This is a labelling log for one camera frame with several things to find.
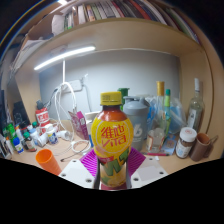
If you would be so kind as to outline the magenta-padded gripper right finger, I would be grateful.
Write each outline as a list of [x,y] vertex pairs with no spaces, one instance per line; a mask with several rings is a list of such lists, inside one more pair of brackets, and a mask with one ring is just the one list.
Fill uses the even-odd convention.
[[167,175],[154,157],[146,157],[136,149],[131,149],[127,159],[128,188],[140,188]]

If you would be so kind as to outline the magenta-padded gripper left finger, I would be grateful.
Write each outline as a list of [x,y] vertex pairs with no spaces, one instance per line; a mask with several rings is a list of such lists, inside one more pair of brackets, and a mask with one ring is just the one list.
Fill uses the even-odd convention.
[[94,150],[81,159],[72,159],[59,176],[76,185],[89,189],[99,188],[99,161]]

